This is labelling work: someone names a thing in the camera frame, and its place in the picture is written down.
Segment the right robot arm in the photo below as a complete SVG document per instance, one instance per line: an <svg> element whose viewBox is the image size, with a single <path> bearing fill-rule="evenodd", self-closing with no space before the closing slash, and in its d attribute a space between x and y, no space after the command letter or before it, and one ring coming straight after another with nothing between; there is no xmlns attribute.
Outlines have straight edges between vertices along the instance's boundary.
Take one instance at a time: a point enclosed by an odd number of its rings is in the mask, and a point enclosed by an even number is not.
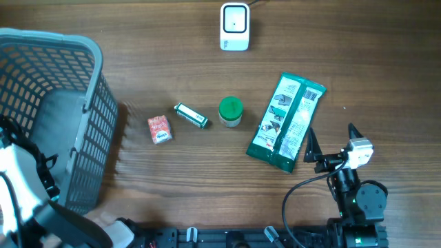
<svg viewBox="0 0 441 248"><path fill-rule="evenodd" d="M378 181L358 177L357 169L366 165L374 147L356 127L348 124L349 141L338 153L323 154L313 129L309 130L304 161L315 163L315 173L330 173L327 185L337 203L339 218L327 221L328 247L388 247L384 220L387 188Z"/></svg>

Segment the orange Kleenex tissue pack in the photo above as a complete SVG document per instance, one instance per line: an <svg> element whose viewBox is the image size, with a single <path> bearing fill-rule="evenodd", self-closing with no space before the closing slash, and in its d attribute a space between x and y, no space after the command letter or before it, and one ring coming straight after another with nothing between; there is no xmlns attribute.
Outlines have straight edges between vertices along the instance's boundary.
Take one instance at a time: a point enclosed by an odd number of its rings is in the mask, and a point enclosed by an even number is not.
<svg viewBox="0 0 441 248"><path fill-rule="evenodd" d="M165 115L149 118L147 124L155 145L172 139L171 127Z"/></svg>

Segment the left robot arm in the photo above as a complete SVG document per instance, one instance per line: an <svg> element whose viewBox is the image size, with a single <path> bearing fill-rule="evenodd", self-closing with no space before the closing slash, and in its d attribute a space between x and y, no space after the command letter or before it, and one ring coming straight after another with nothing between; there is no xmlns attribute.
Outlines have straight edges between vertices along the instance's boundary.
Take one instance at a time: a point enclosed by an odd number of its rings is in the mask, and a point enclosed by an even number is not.
<svg viewBox="0 0 441 248"><path fill-rule="evenodd" d="M131 247L134 232L122 221L102 228L51 200L44 182L51 181L49 158L23 132L1 116L2 247L42 247L52 234L62 247Z"/></svg>

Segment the green Axe Brand box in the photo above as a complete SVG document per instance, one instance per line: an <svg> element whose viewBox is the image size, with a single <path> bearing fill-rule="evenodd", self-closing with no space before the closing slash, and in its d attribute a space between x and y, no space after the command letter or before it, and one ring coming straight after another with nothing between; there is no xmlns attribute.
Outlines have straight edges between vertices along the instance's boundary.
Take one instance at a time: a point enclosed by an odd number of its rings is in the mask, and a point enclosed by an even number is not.
<svg viewBox="0 0 441 248"><path fill-rule="evenodd" d="M183 103L178 103L177 105L175 105L174 110L178 116L186 119L187 121L201 129L206 128L208 125L209 120L206 116L203 116L199 112L193 110Z"/></svg>

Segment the green lidded jar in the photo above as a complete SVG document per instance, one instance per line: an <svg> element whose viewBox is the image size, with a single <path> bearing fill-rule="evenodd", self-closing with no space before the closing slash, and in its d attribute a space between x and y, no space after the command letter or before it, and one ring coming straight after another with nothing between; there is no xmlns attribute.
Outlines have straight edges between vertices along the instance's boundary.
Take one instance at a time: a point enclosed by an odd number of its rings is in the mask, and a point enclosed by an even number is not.
<svg viewBox="0 0 441 248"><path fill-rule="evenodd" d="M242 119L243 103L235 96L227 96L220 102L218 114L226 127L236 127Z"/></svg>

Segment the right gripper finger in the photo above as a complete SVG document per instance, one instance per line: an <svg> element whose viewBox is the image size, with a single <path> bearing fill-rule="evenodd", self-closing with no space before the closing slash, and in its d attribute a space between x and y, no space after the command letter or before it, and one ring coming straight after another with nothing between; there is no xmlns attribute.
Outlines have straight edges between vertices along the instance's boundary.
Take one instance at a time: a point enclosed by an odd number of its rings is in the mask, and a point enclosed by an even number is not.
<svg viewBox="0 0 441 248"><path fill-rule="evenodd" d="M323 154L318 144L314 129L310 127L308 131L307 146L303 161L305 163L314 163L321 161L322 159L323 159Z"/></svg>
<svg viewBox="0 0 441 248"><path fill-rule="evenodd" d="M364 138L353 123L348 124L349 139Z"/></svg>

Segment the grey plastic mesh basket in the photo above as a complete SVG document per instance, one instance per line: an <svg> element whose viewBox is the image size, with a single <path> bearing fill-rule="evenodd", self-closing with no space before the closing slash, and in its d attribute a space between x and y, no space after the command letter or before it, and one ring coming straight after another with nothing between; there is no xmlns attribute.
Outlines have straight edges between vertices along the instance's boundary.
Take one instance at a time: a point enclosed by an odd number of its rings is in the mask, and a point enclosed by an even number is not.
<svg viewBox="0 0 441 248"><path fill-rule="evenodd" d="M82 215L97 203L118 118L102 68L87 37L1 30L1 113L43 154L57 155L50 195Z"/></svg>

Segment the green 3M gloves package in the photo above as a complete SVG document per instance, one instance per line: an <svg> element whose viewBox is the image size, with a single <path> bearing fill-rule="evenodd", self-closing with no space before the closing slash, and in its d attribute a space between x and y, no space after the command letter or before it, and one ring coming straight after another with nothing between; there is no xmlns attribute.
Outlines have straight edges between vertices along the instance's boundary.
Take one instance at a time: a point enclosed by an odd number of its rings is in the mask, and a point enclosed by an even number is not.
<svg viewBox="0 0 441 248"><path fill-rule="evenodd" d="M326 87L284 72L246 155L292 173L303 139Z"/></svg>

